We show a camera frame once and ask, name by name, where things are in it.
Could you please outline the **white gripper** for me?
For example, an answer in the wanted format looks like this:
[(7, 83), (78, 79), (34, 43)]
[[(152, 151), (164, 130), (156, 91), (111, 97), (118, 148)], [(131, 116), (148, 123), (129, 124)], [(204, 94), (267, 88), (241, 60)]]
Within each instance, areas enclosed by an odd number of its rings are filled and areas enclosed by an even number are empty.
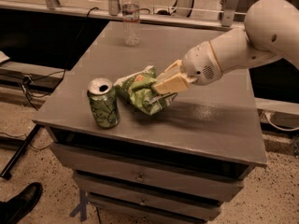
[(182, 60), (170, 64), (151, 86), (158, 94), (186, 91), (190, 84), (207, 85), (219, 80), (222, 71), (209, 42), (190, 49)]

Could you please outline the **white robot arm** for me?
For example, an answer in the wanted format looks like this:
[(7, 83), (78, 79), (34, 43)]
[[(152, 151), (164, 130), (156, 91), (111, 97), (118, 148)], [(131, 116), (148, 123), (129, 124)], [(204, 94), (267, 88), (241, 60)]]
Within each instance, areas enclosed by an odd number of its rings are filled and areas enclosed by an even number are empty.
[(152, 88), (159, 94), (207, 85), (235, 69), (259, 67), (279, 59), (299, 67), (299, 10), (285, 0), (259, 0), (248, 10), (243, 28), (191, 48), (170, 64)]

